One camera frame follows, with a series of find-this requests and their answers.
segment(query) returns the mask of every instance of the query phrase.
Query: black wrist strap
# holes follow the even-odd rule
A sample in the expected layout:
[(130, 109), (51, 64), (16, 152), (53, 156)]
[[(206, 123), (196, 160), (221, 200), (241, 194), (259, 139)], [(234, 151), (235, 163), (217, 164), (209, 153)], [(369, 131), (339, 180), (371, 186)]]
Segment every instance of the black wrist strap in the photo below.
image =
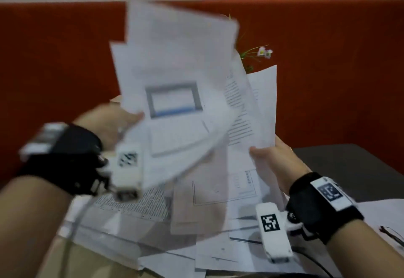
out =
[(71, 195), (94, 195), (105, 181), (96, 168), (102, 150), (100, 139), (91, 131), (76, 125), (69, 127), (46, 154), (31, 155), (17, 176), (37, 176)]
[(331, 236), (343, 225), (355, 219), (363, 220), (363, 215), (355, 206), (336, 211), (331, 204), (311, 185), (321, 178), (315, 172), (299, 178), (290, 187), (290, 200), (286, 209), (293, 212), (306, 229), (317, 234), (327, 244)]

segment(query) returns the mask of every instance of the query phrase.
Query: forearm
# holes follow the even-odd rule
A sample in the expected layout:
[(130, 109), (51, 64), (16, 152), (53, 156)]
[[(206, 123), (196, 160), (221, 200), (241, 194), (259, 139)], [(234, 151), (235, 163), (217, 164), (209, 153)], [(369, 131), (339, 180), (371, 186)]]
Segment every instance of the forearm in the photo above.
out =
[(38, 177), (18, 177), (7, 184), (0, 194), (2, 276), (36, 276), (71, 200), (71, 195)]
[(327, 250), (345, 278), (399, 278), (404, 258), (360, 220), (339, 229)]

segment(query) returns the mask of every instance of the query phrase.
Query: hand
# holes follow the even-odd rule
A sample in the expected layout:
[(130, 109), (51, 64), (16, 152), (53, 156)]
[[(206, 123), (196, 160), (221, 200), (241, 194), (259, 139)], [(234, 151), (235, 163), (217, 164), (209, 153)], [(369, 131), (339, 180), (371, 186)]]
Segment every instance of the hand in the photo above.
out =
[(265, 159), (276, 175), (280, 189), (289, 195), (292, 184), (310, 173), (302, 160), (293, 152), (292, 148), (286, 145), (279, 137), (275, 137), (275, 147), (256, 148), (250, 147), (250, 154), (255, 158)]
[(141, 121), (143, 117), (143, 112), (130, 114), (117, 104), (101, 104), (80, 115), (73, 123), (97, 135), (104, 150), (113, 150), (121, 133)]

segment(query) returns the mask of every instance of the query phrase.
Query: red wall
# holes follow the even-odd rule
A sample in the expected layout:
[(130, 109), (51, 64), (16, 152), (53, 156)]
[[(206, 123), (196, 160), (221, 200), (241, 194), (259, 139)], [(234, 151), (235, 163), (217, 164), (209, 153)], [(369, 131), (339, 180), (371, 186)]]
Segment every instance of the red wall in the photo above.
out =
[[(240, 22), (239, 51), (278, 65), (277, 134), (292, 147), (356, 143), (404, 172), (404, 0), (173, 2)], [(110, 40), (124, 3), (0, 4), (0, 178), (44, 123), (119, 94)]]

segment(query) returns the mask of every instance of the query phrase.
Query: black and white square marker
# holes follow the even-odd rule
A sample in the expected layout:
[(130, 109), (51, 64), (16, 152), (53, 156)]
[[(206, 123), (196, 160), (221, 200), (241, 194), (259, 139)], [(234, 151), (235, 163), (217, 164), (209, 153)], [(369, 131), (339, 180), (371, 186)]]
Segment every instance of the black and white square marker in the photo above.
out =
[(261, 221), (265, 232), (280, 230), (275, 214), (262, 215)]
[(331, 183), (326, 183), (318, 187), (318, 190), (330, 202), (343, 197), (343, 195)]
[(120, 153), (118, 162), (120, 167), (137, 166), (137, 153)]

